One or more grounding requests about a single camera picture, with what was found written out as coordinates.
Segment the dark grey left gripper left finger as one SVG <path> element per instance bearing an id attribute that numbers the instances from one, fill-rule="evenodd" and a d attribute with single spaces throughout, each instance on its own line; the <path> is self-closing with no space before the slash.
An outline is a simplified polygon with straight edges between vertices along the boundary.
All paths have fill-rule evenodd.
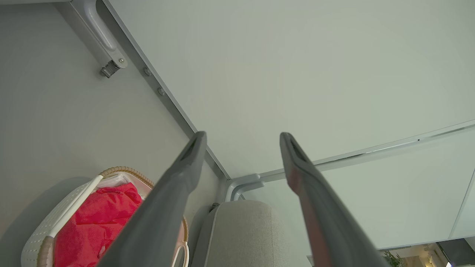
<path id="1" fill-rule="evenodd" d="M 99 267 L 171 267 L 188 197 L 197 187 L 207 135 L 196 132 L 98 263 Z"/>

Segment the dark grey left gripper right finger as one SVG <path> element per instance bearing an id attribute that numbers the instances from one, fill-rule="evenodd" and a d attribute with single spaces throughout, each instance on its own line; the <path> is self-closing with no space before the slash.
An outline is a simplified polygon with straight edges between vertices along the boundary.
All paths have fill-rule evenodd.
<path id="1" fill-rule="evenodd" d="M 289 132 L 279 138 L 287 184 L 298 196 L 316 267 L 387 267 L 360 225 Z"/>

